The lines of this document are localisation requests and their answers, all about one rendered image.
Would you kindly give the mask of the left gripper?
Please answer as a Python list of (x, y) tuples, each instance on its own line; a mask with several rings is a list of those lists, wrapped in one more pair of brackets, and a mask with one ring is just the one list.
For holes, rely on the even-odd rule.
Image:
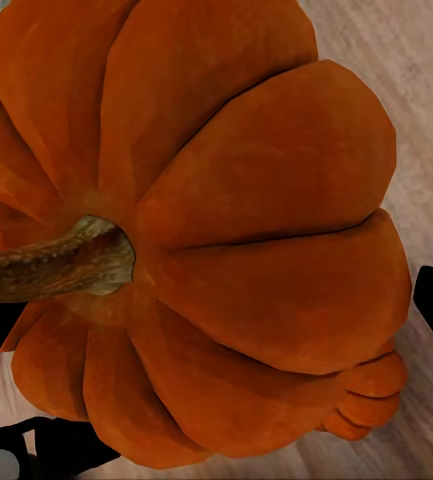
[(112, 450), (110, 446), (106, 446), (104, 442), (100, 442), (90, 422), (80, 422), (78, 420), (76, 421), (76, 428), (82, 450), (90, 468), (96, 468), (102, 465), (102, 463), (106, 463), (121, 455), (116, 450)]

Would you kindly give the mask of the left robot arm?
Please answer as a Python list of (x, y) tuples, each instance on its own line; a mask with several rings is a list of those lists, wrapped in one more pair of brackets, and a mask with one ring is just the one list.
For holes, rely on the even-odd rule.
[(23, 433), (35, 429), (35, 447), (45, 480), (69, 480), (119, 457), (100, 442), (90, 422), (33, 417), (0, 427), (0, 480), (33, 480)]

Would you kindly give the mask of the pumpkin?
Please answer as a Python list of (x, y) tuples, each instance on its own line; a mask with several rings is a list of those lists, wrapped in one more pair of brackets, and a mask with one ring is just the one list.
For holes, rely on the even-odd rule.
[(146, 468), (287, 447), (407, 321), (379, 208), (396, 166), (379, 99), (318, 60), (296, 0), (10, 0), (14, 384)]
[(317, 432), (331, 432), (347, 442), (360, 442), (372, 428), (387, 424), (398, 409), (407, 367), (390, 336), (368, 360), (355, 364), (346, 396)]

